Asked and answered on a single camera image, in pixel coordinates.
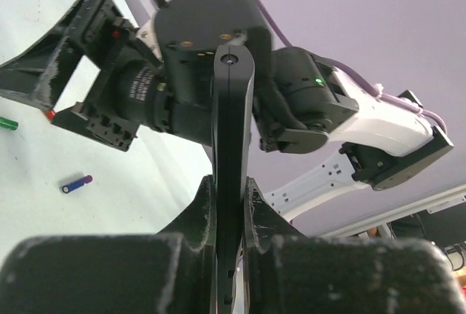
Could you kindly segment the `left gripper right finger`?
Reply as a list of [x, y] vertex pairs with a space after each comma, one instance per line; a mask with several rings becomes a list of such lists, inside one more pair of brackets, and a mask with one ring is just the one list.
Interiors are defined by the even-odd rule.
[[244, 197], [244, 230], [242, 248], [244, 254], [256, 252], [265, 254], [275, 235], [304, 237], [292, 224], [286, 221], [264, 199], [254, 178], [247, 177]]

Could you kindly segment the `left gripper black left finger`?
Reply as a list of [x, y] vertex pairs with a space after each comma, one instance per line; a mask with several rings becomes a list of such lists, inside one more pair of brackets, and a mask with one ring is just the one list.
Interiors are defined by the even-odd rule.
[[217, 206], [213, 177], [204, 176], [194, 199], [156, 234], [157, 250], [186, 245], [192, 252], [216, 250]]

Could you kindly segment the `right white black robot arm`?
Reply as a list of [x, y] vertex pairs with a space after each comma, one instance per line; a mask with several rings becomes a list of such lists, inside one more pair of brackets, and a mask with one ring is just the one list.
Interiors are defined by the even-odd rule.
[[271, 193], [285, 219], [342, 195], [396, 187], [453, 149], [411, 92], [390, 98], [350, 67], [300, 47], [272, 49], [256, 0], [157, 0], [135, 28], [112, 0], [76, 0], [37, 42], [1, 65], [1, 96], [49, 111], [79, 61], [99, 68], [87, 97], [53, 124], [120, 151], [138, 128], [210, 146], [238, 182], [247, 130], [264, 152], [337, 154]]

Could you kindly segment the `green AAA battery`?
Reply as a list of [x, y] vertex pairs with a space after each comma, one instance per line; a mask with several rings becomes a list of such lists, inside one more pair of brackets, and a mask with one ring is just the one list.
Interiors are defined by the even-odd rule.
[[0, 128], [4, 128], [7, 130], [17, 130], [19, 127], [18, 122], [6, 119], [4, 117], [0, 117]]

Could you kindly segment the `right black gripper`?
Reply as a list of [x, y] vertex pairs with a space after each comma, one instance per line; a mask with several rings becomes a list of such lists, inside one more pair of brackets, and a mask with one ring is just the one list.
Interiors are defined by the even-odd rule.
[[162, 63], [112, 0], [79, 0], [27, 50], [1, 64], [1, 97], [37, 109], [58, 102], [82, 56], [98, 67], [85, 99], [52, 124], [126, 152], [140, 126], [167, 131]]

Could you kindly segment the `red AAA battery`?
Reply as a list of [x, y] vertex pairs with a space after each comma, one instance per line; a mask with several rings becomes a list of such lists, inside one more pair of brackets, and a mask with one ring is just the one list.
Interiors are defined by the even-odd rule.
[[47, 111], [47, 112], [46, 112], [46, 116], [47, 116], [47, 119], [48, 119], [49, 121], [52, 121], [53, 118], [55, 117], [55, 111], [53, 111], [53, 110], [52, 110], [52, 111]]

